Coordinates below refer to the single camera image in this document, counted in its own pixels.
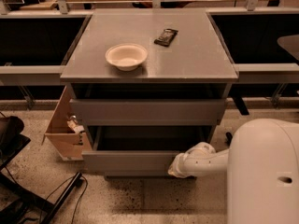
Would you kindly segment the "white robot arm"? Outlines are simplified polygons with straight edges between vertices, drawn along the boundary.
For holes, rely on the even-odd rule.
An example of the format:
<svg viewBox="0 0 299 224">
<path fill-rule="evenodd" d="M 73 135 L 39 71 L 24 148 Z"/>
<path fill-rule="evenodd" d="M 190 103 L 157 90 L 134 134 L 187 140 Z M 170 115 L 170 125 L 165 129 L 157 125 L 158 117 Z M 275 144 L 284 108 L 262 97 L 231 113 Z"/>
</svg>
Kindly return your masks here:
<svg viewBox="0 0 299 224">
<path fill-rule="evenodd" d="M 254 119 L 217 152 L 201 142 L 171 163 L 179 178 L 227 174 L 227 224 L 299 224 L 299 124 Z"/>
</svg>

